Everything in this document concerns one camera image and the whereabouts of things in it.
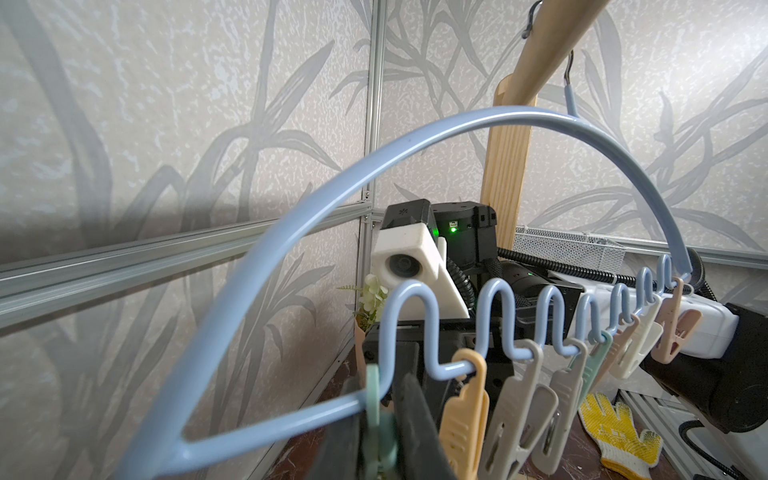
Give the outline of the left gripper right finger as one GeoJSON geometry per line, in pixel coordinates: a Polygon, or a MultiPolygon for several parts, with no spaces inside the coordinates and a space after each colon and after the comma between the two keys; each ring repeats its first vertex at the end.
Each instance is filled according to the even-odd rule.
{"type": "Polygon", "coordinates": [[[393,387],[402,479],[456,479],[438,437],[422,388],[406,373],[393,387]]]}

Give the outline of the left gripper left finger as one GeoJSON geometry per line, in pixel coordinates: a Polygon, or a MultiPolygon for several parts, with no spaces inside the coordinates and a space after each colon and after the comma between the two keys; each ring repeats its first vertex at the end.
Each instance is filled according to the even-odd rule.
{"type": "Polygon", "coordinates": [[[306,479],[358,478],[362,414],[356,413],[325,427],[325,435],[306,479]]]}

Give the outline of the blue wavy clip hanger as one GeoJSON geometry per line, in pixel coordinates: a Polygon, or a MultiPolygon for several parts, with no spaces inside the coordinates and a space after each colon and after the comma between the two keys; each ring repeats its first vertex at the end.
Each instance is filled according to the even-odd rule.
{"type": "Polygon", "coordinates": [[[690,276],[692,264],[670,209],[639,164],[606,132],[569,113],[528,106],[497,106],[438,120],[392,141],[342,171],[269,228],[221,290],[132,440],[116,478],[154,479],[194,471],[363,412],[367,392],[360,390],[204,440],[188,443],[182,437],[187,420],[226,356],[243,317],[272,270],[299,240],[357,189],[400,161],[459,134],[517,125],[565,134],[613,162],[639,191],[662,227],[677,271],[683,277],[690,276]]]}

